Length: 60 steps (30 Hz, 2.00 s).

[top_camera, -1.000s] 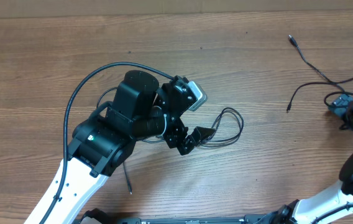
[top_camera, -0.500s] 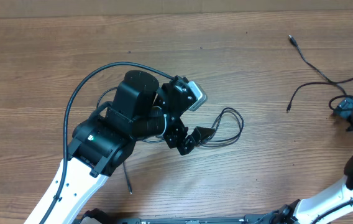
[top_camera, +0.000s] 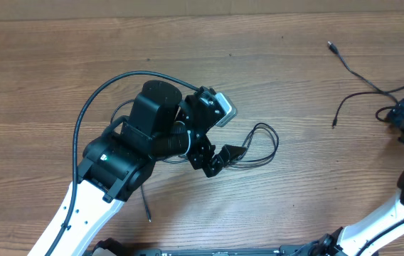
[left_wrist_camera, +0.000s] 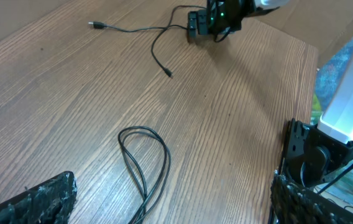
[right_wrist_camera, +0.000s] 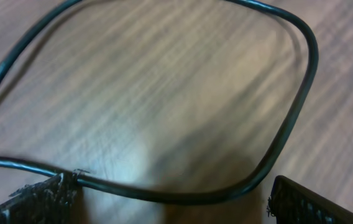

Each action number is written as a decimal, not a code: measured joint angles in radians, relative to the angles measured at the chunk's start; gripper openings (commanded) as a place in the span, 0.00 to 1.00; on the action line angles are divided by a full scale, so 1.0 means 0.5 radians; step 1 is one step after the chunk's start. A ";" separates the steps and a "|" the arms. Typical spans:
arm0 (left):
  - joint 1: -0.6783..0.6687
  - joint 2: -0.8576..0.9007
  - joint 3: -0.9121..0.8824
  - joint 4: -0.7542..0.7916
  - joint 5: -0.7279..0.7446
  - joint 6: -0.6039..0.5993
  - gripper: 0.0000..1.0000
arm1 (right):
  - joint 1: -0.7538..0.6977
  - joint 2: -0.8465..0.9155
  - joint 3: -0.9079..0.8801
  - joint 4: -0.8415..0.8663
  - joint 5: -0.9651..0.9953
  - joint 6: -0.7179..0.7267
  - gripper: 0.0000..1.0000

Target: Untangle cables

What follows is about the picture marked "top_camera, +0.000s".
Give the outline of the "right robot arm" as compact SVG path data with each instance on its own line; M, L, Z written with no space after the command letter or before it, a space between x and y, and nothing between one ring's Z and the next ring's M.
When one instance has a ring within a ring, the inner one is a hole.
M404 143L404 98L386 108L386 121L401 132L398 140ZM295 255L377 255L378 251L404 235L404 171L397 182L398 190L382 206L359 222L341 227L332 234L310 242Z

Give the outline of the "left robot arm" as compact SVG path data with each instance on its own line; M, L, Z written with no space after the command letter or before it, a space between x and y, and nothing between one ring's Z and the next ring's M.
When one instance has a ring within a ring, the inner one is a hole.
M215 152L206 136L236 115L221 92L200 87L186 97L170 83L150 80L133 101L129 115L114 120L83 151L78 177L31 255L82 255L96 234L151 176L155 163L186 156L207 177L245 153L225 145Z

